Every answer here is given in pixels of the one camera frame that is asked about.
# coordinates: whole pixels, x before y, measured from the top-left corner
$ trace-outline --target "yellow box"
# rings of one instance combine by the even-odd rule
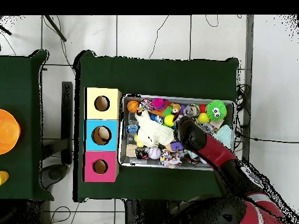
[[[89,120],[118,120],[121,93],[118,89],[98,87],[86,88],[87,119]],[[108,102],[108,108],[103,108],[102,102]]]

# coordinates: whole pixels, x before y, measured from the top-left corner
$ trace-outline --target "white wall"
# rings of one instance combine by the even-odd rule
[[[58,26],[56,16],[52,16]],[[167,15],[119,16],[118,55],[146,58],[150,56],[157,36],[157,29]],[[61,30],[67,38],[66,46],[70,63],[84,49],[93,50],[98,56],[116,55],[116,16],[59,16]],[[211,25],[217,25],[217,15],[207,15]],[[5,35],[17,55],[29,55],[41,47],[40,16],[4,17],[0,20],[12,32]],[[159,31],[152,58],[189,59],[190,16],[170,15]],[[219,15],[218,26],[210,27],[205,15],[192,15],[191,58],[226,60],[237,57],[244,67],[246,16]],[[0,35],[1,55],[13,55]],[[48,64],[66,64],[60,38],[43,25],[43,48],[50,52]]]
[[[291,23],[255,15],[251,137],[299,141],[299,35]],[[250,160],[299,212],[299,144],[251,141]]]

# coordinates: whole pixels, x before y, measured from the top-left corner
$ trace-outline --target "pink box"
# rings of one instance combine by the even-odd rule
[[[87,151],[85,152],[84,180],[83,182],[115,182],[119,173],[119,164],[116,151]],[[105,173],[99,174],[93,170],[93,163],[104,160],[107,164]]]

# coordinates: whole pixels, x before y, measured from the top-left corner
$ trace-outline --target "orange object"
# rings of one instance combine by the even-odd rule
[[[0,155],[9,152],[20,137],[20,125],[9,112],[0,109]]]
[[[0,171],[0,186],[3,185],[8,180],[8,172]]]
[[[128,111],[131,113],[136,113],[138,109],[139,102],[136,100],[130,100],[127,104]]]
[[[149,111],[149,113],[151,113],[151,114],[156,114],[156,115],[158,115],[158,116],[163,117],[163,114],[162,114],[160,111],[157,111],[157,110]]]

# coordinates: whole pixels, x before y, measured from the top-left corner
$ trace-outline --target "yellow ball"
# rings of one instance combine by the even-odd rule
[[[197,117],[197,120],[200,124],[204,124],[204,123],[207,124],[210,122],[208,114],[206,114],[206,113],[199,114],[199,116]]]
[[[139,148],[142,148],[142,147],[144,146],[142,142],[137,142],[136,145],[137,145],[137,147],[139,147]]]
[[[139,142],[139,137],[137,136],[137,134],[134,135],[134,141]]]
[[[175,123],[173,122],[173,118],[175,116],[173,114],[170,114],[170,115],[167,115],[165,118],[164,118],[164,124],[169,126],[169,127],[173,127],[175,125]]]

